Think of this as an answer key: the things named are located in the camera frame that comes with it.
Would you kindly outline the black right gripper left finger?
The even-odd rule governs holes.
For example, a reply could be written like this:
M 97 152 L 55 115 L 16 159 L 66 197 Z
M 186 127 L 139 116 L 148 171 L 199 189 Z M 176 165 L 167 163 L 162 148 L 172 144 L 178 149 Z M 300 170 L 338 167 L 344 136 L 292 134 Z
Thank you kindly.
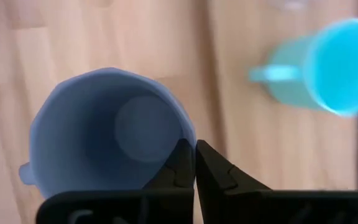
M 186 139 L 140 190 L 72 191 L 47 199 L 37 224 L 171 224 L 192 223 L 194 151 Z

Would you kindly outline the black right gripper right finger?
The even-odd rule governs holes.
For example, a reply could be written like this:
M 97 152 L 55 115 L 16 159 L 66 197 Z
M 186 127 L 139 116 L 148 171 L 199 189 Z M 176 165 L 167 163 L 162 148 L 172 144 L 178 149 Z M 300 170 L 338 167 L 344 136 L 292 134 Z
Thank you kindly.
M 196 183 L 205 223 L 358 223 L 358 191 L 272 190 L 204 140 Z

